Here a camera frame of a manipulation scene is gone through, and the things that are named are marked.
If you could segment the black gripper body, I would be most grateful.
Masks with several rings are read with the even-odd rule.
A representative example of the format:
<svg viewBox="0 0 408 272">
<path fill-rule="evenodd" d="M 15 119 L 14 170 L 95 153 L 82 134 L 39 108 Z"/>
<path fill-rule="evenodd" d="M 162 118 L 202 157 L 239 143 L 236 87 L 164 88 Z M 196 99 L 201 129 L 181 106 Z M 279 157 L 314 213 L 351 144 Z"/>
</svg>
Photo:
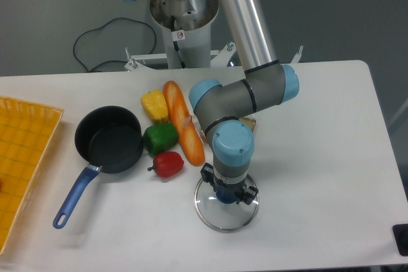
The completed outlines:
<svg viewBox="0 0 408 272">
<path fill-rule="evenodd" d="M 244 185 L 253 186 L 256 184 L 250 175 L 244 174 L 243 177 L 228 178 L 221 176 L 214 168 L 214 181 L 217 187 L 216 198 L 223 204 L 236 203 L 235 192 Z"/>
</svg>

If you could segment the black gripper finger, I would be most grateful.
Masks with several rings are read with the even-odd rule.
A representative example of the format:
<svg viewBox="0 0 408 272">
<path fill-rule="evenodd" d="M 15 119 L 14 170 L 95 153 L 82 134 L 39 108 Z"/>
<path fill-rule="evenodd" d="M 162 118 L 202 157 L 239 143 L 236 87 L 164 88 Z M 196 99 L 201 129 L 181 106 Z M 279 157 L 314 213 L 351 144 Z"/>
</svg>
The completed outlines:
<svg viewBox="0 0 408 272">
<path fill-rule="evenodd" d="M 209 163 L 204 163 L 202 169 L 200 170 L 201 179 L 204 183 L 209 183 L 213 188 L 214 192 L 217 192 L 217 187 L 214 181 L 214 167 Z"/>
<path fill-rule="evenodd" d="M 244 185 L 240 187 L 235 192 L 236 204 L 244 203 L 246 205 L 250 205 L 257 197 L 258 189 L 248 185 Z"/>
</svg>

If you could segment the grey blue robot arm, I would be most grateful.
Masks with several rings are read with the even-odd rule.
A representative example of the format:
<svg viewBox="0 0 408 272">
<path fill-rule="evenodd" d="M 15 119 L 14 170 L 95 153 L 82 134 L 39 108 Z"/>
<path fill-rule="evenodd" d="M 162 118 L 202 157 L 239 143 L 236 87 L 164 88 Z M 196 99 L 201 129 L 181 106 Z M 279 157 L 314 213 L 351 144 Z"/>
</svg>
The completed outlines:
<svg viewBox="0 0 408 272">
<path fill-rule="evenodd" d="M 298 77 L 279 62 L 258 0 L 150 0 L 171 69 L 210 65 L 210 25 L 220 8 L 227 14 L 245 78 L 228 85 L 203 80 L 189 92 L 214 156 L 213 166 L 204 167 L 201 176 L 221 202 L 251 204 L 258 195 L 247 173 L 254 138 L 240 119 L 296 97 Z"/>
</svg>

